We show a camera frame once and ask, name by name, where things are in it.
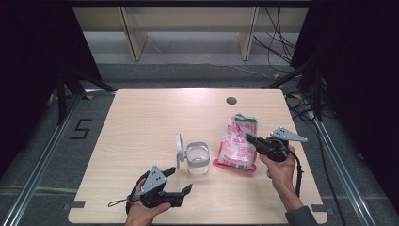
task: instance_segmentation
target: pink bag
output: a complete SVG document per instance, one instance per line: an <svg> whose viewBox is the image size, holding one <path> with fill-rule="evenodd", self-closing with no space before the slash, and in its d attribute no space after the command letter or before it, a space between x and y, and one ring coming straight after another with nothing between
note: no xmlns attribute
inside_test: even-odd
<svg viewBox="0 0 399 226"><path fill-rule="evenodd" d="M253 117L236 114L230 119L219 148L219 157L213 164L221 168L240 169L249 173L256 170L255 147L246 140L247 131L256 135L257 121Z"/></svg>

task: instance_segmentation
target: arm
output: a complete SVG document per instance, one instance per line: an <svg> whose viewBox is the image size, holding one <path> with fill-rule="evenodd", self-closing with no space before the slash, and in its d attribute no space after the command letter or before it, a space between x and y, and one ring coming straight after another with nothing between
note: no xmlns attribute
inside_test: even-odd
<svg viewBox="0 0 399 226"><path fill-rule="evenodd" d="M146 179L141 180L135 193L140 191L145 181ZM147 208L141 203L139 197L134 197L134 203L130 207L125 226L148 226L157 215L164 213L169 208L170 203L162 203L154 208Z"/></svg>
<svg viewBox="0 0 399 226"><path fill-rule="evenodd" d="M284 162L274 162L266 155L261 154L260 159L268 167L267 177L272 179L273 187L287 210L285 214L290 225L317 225L311 210L304 206L297 197L293 186L295 159L289 154Z"/></svg>

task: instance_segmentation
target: white desk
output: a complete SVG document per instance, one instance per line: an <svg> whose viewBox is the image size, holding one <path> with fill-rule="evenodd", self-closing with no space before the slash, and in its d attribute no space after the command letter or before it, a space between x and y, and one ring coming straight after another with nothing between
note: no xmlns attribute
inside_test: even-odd
<svg viewBox="0 0 399 226"><path fill-rule="evenodd" d="M228 97L236 98L237 104L227 104ZM213 161L229 119L236 113L257 118L259 137L268 137L279 126L296 133L279 89L120 89L75 198L85 201L85 207L71 209L69 220L123 223L125 203L107 205L126 198L138 177L152 165L161 170L176 167L177 133L182 134L184 147L190 142L206 142ZM301 144L291 145L305 171L301 200L305 205L322 204ZM165 191L180 191L193 184L191 193L184 197L182 207L156 217L154 224L287 222L284 206L266 177L267 167L259 158L253 174L211 164L206 175L195 177L188 174L186 162L181 165L168 177ZM326 213L313 214L318 223L327 221Z"/></svg>

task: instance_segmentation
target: person's left hand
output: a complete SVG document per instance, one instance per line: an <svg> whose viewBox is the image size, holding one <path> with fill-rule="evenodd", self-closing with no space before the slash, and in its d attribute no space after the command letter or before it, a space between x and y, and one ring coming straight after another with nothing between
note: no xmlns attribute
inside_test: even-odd
<svg viewBox="0 0 399 226"><path fill-rule="evenodd" d="M146 179L140 181L135 193L139 192L144 185ZM150 225L153 219L164 213L170 208L170 203L162 203L153 208L147 208L139 200L140 197L134 197L134 202L130 207L129 214L126 219L125 226L147 226Z"/></svg>

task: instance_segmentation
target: hand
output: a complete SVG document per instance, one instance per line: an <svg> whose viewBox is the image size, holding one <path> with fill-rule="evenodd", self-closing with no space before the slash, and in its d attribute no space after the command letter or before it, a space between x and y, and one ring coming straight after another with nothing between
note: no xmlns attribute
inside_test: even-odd
<svg viewBox="0 0 399 226"><path fill-rule="evenodd" d="M288 145L291 152L295 152L293 146ZM293 211L303 206L302 201L297 197L293 186L293 175L295 159L292 154L288 154L284 162L274 162L266 155L261 154L261 161L268 167L267 177L272 179L273 187L279 193L282 203L287 211Z"/></svg>
<svg viewBox="0 0 399 226"><path fill-rule="evenodd" d="M146 179L140 181L135 193L139 192L144 185ZM170 208L170 203L162 203L153 208L147 208L141 203L139 197L134 197L134 202L130 207L129 214L126 219L125 226L147 226L150 225L153 219L164 213Z"/></svg>

